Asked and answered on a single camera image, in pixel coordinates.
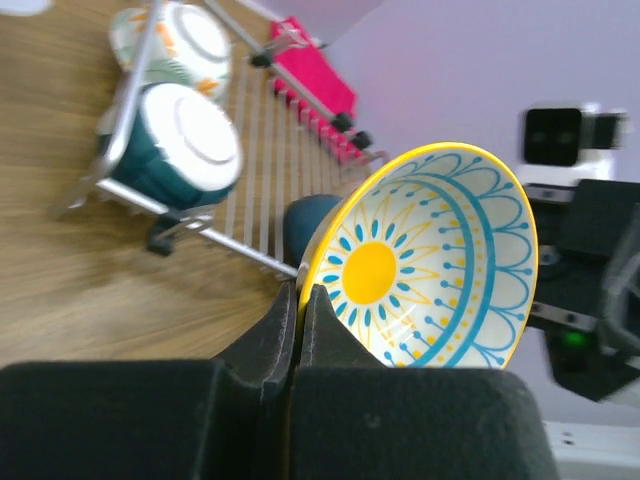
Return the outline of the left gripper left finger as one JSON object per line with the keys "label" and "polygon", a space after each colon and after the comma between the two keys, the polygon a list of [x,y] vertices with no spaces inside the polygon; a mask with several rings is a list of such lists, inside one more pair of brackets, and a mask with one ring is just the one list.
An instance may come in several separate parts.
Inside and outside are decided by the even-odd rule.
{"label": "left gripper left finger", "polygon": [[5,479],[280,479],[297,295],[205,360],[23,362],[1,371]]}

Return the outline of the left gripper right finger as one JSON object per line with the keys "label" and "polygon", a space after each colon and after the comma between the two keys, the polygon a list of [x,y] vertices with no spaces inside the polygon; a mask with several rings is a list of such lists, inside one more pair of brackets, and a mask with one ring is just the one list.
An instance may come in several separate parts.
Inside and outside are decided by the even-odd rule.
{"label": "left gripper right finger", "polygon": [[536,401],[492,369],[388,368],[337,319],[305,309],[289,407],[293,479],[555,479]]}

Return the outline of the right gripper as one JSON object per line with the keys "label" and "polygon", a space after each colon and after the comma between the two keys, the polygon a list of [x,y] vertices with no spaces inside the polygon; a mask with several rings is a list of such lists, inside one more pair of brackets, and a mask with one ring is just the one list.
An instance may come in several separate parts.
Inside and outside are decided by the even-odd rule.
{"label": "right gripper", "polygon": [[639,186],[530,184],[539,274],[529,324],[551,374],[589,400],[639,397]]}

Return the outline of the yellow dotted bowl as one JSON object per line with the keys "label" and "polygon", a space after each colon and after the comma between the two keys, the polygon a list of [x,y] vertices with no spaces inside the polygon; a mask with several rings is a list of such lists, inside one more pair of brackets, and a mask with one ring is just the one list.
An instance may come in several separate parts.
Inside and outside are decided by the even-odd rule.
{"label": "yellow dotted bowl", "polygon": [[410,150],[322,220],[300,264],[388,367],[504,368],[526,328],[538,275],[531,206],[513,172],[474,145]]}

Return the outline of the white floral bowl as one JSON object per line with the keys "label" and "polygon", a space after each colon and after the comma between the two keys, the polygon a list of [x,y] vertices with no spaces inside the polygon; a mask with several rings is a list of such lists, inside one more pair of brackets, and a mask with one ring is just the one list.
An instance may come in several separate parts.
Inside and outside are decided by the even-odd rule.
{"label": "white floral bowl", "polygon": [[[130,72],[150,4],[127,8],[111,21],[109,42],[123,71]],[[219,103],[231,78],[230,39],[204,8],[179,1],[163,1],[153,30],[144,82],[172,82],[195,88]]]}

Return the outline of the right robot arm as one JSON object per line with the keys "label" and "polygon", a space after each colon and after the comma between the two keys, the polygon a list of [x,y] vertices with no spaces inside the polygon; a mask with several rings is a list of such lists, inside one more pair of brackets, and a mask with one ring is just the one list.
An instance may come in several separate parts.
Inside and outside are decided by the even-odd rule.
{"label": "right robot arm", "polygon": [[639,476],[639,186],[526,186],[539,239],[530,315],[565,479]]}

